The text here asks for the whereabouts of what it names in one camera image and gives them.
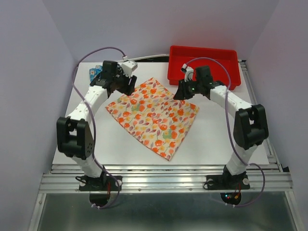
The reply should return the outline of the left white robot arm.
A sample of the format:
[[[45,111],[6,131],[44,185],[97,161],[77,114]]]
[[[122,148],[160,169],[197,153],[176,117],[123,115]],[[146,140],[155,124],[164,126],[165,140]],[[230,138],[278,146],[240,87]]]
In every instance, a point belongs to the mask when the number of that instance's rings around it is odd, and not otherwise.
[[[98,109],[114,91],[127,96],[134,92],[137,77],[133,71],[137,67],[134,61],[104,61],[79,105],[56,122],[58,151],[74,160],[84,172],[83,176],[76,178],[80,191],[103,191],[119,186],[118,181],[107,175],[104,166],[94,156],[95,141],[90,124]]]

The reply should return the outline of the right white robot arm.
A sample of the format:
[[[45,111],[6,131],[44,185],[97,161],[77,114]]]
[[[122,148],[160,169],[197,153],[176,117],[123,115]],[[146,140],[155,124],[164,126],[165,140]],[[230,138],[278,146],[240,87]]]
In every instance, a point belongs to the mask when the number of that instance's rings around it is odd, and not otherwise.
[[[225,116],[232,116],[234,125],[227,120],[227,131],[233,153],[224,166],[221,175],[207,175],[206,190],[233,190],[239,187],[249,189],[246,169],[258,146],[269,136],[266,111],[260,104],[253,105],[233,94],[221,81],[214,81],[209,66],[192,69],[187,64],[181,68],[185,74],[179,81],[175,100],[188,100],[201,94],[225,110]]]

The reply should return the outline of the blue floral skirt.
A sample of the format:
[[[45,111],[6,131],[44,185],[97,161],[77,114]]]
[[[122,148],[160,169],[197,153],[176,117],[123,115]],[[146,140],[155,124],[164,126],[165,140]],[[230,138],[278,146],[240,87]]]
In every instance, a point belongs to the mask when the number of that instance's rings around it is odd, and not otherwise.
[[[94,80],[94,78],[103,70],[102,65],[96,65],[94,68],[89,70],[90,82]]]

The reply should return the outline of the orange floral skirt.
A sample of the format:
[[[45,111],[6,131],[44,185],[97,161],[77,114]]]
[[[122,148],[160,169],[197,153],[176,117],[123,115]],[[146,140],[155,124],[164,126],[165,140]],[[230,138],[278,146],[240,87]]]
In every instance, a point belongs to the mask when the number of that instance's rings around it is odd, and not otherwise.
[[[106,110],[145,147],[170,161],[191,128],[199,107],[174,95],[150,78],[127,96],[109,103]]]

